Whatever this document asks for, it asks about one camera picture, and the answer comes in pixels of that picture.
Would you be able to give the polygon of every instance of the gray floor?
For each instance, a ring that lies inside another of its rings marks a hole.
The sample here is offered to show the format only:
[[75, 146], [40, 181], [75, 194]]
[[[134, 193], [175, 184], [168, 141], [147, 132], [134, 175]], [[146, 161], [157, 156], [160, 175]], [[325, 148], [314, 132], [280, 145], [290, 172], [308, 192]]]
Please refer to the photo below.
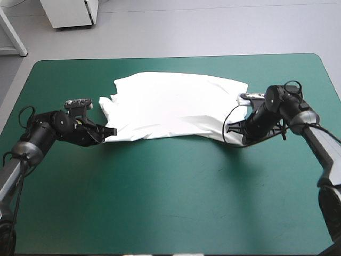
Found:
[[94, 28], [62, 32], [39, 0], [4, 11], [29, 54], [0, 57], [2, 98], [18, 70], [0, 107], [0, 131], [32, 66], [46, 59], [313, 52], [341, 93], [341, 1], [102, 0]]

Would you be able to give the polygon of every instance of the black cable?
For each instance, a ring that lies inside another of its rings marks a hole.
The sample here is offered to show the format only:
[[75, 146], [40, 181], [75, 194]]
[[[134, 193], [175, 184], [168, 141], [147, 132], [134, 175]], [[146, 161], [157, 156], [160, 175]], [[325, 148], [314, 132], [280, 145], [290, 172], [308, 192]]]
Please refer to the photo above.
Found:
[[11, 253], [11, 240], [12, 240], [12, 235], [14, 232], [14, 225], [17, 221], [17, 216], [18, 216], [18, 210], [19, 210], [19, 203], [20, 203], [20, 198], [21, 198], [21, 193], [22, 193], [22, 188], [23, 188], [23, 181], [25, 179], [25, 160], [24, 159], [20, 159], [20, 169], [22, 170], [21, 175], [19, 176], [19, 192], [18, 192], [18, 196], [17, 196], [17, 200], [15, 202], [15, 209], [14, 209], [14, 215], [13, 215], [13, 223], [11, 226], [11, 230], [10, 230], [10, 235], [9, 235], [9, 240], [7, 242], [7, 251], [8, 251], [8, 255], [10, 255]]
[[248, 145], [242, 145], [242, 146], [239, 146], [239, 145], [234, 145], [234, 144], [231, 144], [231, 143], [227, 143], [229, 146], [231, 146], [232, 148], [247, 148], [247, 147], [250, 147], [250, 146], [253, 146], [253, 145], [256, 145], [256, 144], [258, 144], [258, 143], [260, 143], [260, 142], [263, 142], [263, 141], [265, 141], [265, 140], [268, 140], [268, 139], [271, 139], [271, 138], [273, 138], [273, 137], [276, 137], [276, 136], [278, 136], [278, 135], [280, 135], [280, 134], [282, 134], [282, 133], [277, 133], [277, 134], [274, 134], [274, 135], [272, 135], [272, 136], [268, 136], [268, 137], [264, 137], [264, 138], [262, 138], [262, 139], [260, 139], [260, 140], [256, 140], [256, 141], [254, 141], [254, 142], [251, 142], [250, 144], [248, 144]]
[[232, 114], [232, 112], [233, 112], [236, 108], [238, 108], [239, 106], [240, 106], [240, 105], [235, 106], [235, 107], [230, 111], [230, 113], [229, 113], [228, 116], [225, 118], [224, 123], [223, 123], [222, 135], [223, 135], [223, 140], [224, 140], [224, 142], [227, 143], [227, 144], [228, 144], [228, 142], [225, 140], [225, 134], [224, 134], [225, 123], [226, 123], [226, 121], [228, 120], [229, 116]]
[[[22, 123], [21, 123], [21, 120], [20, 120], [20, 117], [21, 117], [21, 114], [28, 108], [31, 108], [32, 109], [32, 112], [30, 114], [30, 116], [28, 117], [27, 119], [27, 126], [23, 126]], [[18, 116], [18, 121], [19, 121], [19, 125], [26, 129], [26, 133], [30, 133], [30, 126], [31, 126], [31, 122], [33, 121], [33, 117], [34, 117], [34, 114], [35, 114], [35, 109], [33, 106], [26, 106], [24, 108], [22, 108], [19, 112], [19, 116]], [[14, 226], [15, 226], [15, 223], [17, 221], [17, 216], [18, 216], [18, 210], [19, 210], [19, 204], [20, 204], [20, 198], [21, 198], [21, 193], [22, 193], [22, 189], [23, 189], [23, 181], [25, 179], [25, 177], [27, 177], [28, 175], [32, 174], [33, 171], [35, 170], [35, 167], [33, 167], [32, 169], [28, 170], [28, 171], [25, 171], [25, 165], [28, 164], [29, 162], [29, 158], [27, 157], [28, 154], [24, 153], [24, 154], [17, 154], [15, 152], [11, 152], [11, 151], [8, 151], [6, 153], [4, 153], [3, 157], [2, 157], [2, 166], [4, 167], [5, 166], [5, 163], [6, 163], [6, 156], [11, 154], [12, 155], [12, 158], [17, 158], [20, 160], [20, 170], [21, 170], [21, 174], [19, 175], [19, 192], [18, 192], [18, 195], [17, 195], [17, 200], [15, 202], [15, 209], [14, 209], [14, 215], [13, 215], [13, 222], [12, 222], [12, 226], [11, 226], [11, 230], [10, 230], [10, 234], [9, 234], [9, 239], [8, 239], [8, 242], [7, 242], [7, 252], [8, 252], [8, 255], [10, 255], [11, 253], [11, 241], [12, 241], [12, 235], [13, 235], [13, 232], [14, 232]]]
[[336, 140], [339, 144], [341, 144], [341, 140], [336, 137], [334, 134], [332, 134], [330, 131], [328, 131], [326, 128], [318, 125], [318, 124], [309, 124], [309, 123], [305, 123], [305, 124], [296, 124], [296, 125], [305, 125], [306, 127], [313, 127], [316, 128], [318, 130], [321, 130], [323, 132], [325, 132], [326, 134], [328, 134], [329, 136], [331, 136], [334, 140]]
[[[298, 91], [297, 92], [292, 92], [292, 91], [287, 90], [287, 85], [289, 83], [292, 83], [292, 82], [298, 84]], [[299, 81], [290, 80], [283, 85], [283, 88], [287, 93], [294, 95], [297, 99], [299, 99], [299, 102], [302, 103], [302, 99], [303, 99], [302, 84]]]
[[21, 120], [20, 120], [20, 117], [21, 117], [21, 114], [28, 108], [31, 108], [32, 109], [32, 113], [30, 114], [30, 116], [28, 117], [27, 119], [27, 123], [30, 123], [32, 121], [32, 118], [35, 114], [35, 108], [33, 106], [26, 106], [24, 108], [22, 108], [19, 112], [19, 116], [18, 116], [18, 121], [19, 121], [19, 125], [24, 128], [24, 129], [27, 129], [28, 128], [28, 125], [27, 126], [23, 126], [22, 123], [21, 123]]
[[281, 124], [281, 122], [279, 121], [277, 125], [281, 131], [283, 140], [287, 140], [287, 137], [286, 137], [286, 133], [287, 133], [286, 125], [287, 125], [287, 123], [286, 123], [286, 121], [283, 119], [283, 124]]

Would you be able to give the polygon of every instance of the white table leg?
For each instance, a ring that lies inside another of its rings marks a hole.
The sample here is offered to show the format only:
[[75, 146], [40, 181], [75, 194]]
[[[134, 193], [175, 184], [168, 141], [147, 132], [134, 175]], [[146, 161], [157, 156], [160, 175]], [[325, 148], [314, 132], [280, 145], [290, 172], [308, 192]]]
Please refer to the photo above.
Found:
[[[1, 7], [0, 7], [0, 26], [4, 29], [5, 33], [7, 34], [9, 39], [11, 40], [12, 44], [14, 45], [15, 49], [20, 54], [20, 56], [23, 56], [23, 57], [26, 56], [27, 50], [26, 50], [24, 44], [20, 40], [17, 32], [15, 32], [14, 28], [12, 27], [10, 21], [6, 17], [6, 15], [5, 15], [5, 13]], [[11, 51], [9, 51], [8, 47], [6, 47], [6, 49], [3, 49], [3, 50], [7, 53], [13, 53], [13, 49]]]

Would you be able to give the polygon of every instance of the green table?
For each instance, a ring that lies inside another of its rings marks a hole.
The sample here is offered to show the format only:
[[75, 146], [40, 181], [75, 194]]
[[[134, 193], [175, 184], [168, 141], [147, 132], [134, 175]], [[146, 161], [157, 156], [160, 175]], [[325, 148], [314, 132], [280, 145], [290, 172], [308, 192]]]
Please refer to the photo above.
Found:
[[[32, 69], [0, 152], [23, 132], [22, 107], [42, 113], [92, 98], [88, 116], [104, 124], [98, 98], [116, 92], [114, 79], [142, 71], [226, 77], [249, 92], [295, 79], [322, 125], [341, 136], [340, 101], [314, 54], [53, 60]], [[89, 148], [56, 142], [26, 179], [17, 253], [318, 253], [331, 244], [317, 201], [322, 168], [303, 138], [287, 137], [246, 149], [197, 136]]]

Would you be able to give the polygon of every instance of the white cloth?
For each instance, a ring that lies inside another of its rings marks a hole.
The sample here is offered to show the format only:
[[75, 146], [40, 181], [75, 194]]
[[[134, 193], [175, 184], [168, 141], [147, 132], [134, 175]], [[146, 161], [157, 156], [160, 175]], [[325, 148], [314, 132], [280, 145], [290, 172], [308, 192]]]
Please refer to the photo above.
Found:
[[[134, 141], [196, 134], [223, 141], [226, 116], [238, 105], [247, 84], [206, 75], [145, 72], [114, 81], [117, 94], [99, 104], [117, 128], [108, 141]], [[240, 106], [226, 123], [244, 119], [247, 107]], [[227, 142], [241, 144], [241, 135], [225, 135]]]

